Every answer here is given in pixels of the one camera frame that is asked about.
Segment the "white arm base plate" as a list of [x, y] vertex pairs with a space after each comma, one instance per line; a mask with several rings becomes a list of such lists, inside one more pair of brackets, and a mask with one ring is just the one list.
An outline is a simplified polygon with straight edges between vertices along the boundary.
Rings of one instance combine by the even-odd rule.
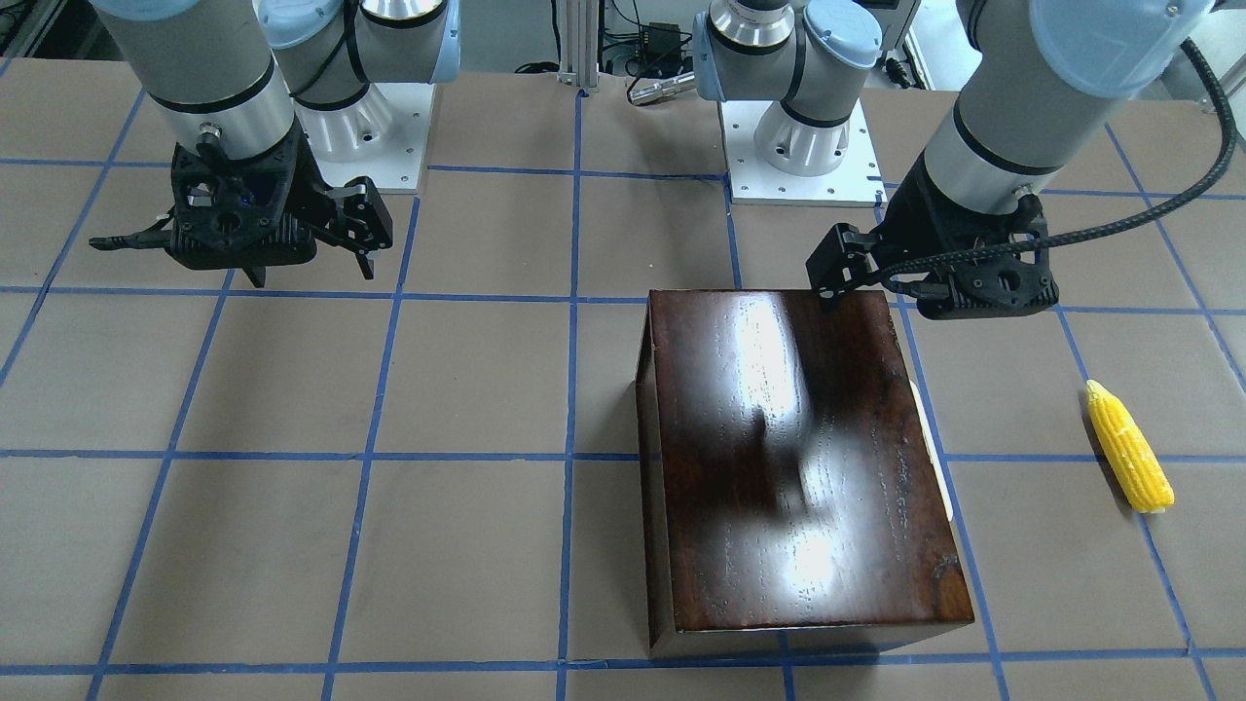
[[719, 105], [735, 203], [872, 207], [887, 200], [862, 105], [845, 123], [814, 128], [776, 101]]

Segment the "white idle arm base plate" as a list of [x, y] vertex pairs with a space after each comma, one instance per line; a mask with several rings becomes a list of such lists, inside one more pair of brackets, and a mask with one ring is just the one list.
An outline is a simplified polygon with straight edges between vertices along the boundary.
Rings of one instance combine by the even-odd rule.
[[329, 186], [368, 176], [380, 194], [416, 194], [435, 92], [430, 83], [373, 83], [344, 108], [297, 105], [295, 115]]

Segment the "grey robot arm with corn side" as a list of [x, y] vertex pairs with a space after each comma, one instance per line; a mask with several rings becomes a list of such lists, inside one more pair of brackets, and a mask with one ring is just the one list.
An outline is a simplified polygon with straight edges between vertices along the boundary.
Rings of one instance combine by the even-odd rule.
[[[825, 311], [865, 285], [913, 298], [925, 318], [1024, 316], [1054, 306], [1047, 261], [1058, 245], [1148, 225], [1224, 173], [1234, 117], [1192, 27], [1219, 1], [961, 1], [981, 64], [961, 88], [872, 232], [831, 232], [806, 261]], [[766, 161], [807, 173], [800, 137], [846, 132], [882, 30], [855, 1], [713, 1], [695, 17], [692, 57], [705, 100], [770, 103]], [[1040, 193], [1129, 98], [1185, 54], [1221, 125], [1215, 163], [1187, 191], [1106, 225], [1047, 232]]]

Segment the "black gripper corn side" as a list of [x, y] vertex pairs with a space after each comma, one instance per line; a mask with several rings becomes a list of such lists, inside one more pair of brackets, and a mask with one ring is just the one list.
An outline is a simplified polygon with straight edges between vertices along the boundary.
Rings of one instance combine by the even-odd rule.
[[[876, 265], [886, 268], [1045, 235], [1038, 195], [1020, 195], [1006, 214], [983, 214], [953, 203], [930, 179], [905, 179], [876, 235], [854, 225], [829, 228], [806, 259], [807, 279], [820, 310], [832, 314], [847, 293], [876, 284], [868, 281], [877, 271], [873, 248]], [[1054, 306], [1059, 288], [1047, 252], [1006, 253], [934, 266], [918, 281], [916, 299], [922, 316], [933, 320], [1024, 316]]]

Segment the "black gripper idle side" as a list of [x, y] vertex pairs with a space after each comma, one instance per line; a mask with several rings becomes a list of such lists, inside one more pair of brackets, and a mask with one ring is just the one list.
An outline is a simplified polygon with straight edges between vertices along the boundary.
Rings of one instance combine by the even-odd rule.
[[123, 237], [91, 237], [90, 248], [167, 252], [191, 270], [303, 265], [330, 228], [333, 245], [354, 254], [366, 280], [378, 274], [378, 253], [392, 248], [392, 215], [374, 179], [359, 176], [326, 191], [298, 126], [264, 154], [235, 163], [174, 146], [169, 183], [173, 219]]

